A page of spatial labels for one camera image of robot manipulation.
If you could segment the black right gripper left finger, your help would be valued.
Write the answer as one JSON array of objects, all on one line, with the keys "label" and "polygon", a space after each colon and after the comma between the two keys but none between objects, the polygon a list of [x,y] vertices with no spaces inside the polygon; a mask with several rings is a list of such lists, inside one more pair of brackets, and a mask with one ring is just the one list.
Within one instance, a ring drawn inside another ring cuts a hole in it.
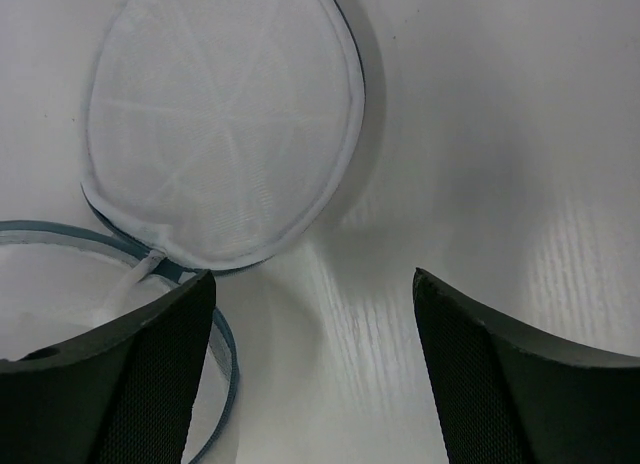
[{"label": "black right gripper left finger", "polygon": [[215,289],[201,272],[92,331],[3,360],[2,462],[180,462]]}]

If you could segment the white mesh bag blue zipper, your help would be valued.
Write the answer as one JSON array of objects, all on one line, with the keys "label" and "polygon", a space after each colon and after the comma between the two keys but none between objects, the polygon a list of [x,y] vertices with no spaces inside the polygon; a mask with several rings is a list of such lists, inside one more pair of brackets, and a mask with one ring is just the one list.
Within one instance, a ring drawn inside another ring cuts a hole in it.
[{"label": "white mesh bag blue zipper", "polygon": [[[83,197],[98,233],[1,225],[1,362],[73,339],[201,272],[261,264],[336,191],[365,108],[336,0],[125,0],[84,108]],[[224,431],[240,371],[216,305],[182,459]]]}]

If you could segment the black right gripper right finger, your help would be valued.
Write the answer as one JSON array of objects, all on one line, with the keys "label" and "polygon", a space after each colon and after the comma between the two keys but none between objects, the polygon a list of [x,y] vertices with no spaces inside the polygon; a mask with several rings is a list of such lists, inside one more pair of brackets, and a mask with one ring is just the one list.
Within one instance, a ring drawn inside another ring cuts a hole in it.
[{"label": "black right gripper right finger", "polygon": [[638,462],[638,358],[542,331],[423,269],[413,302],[449,462]]}]

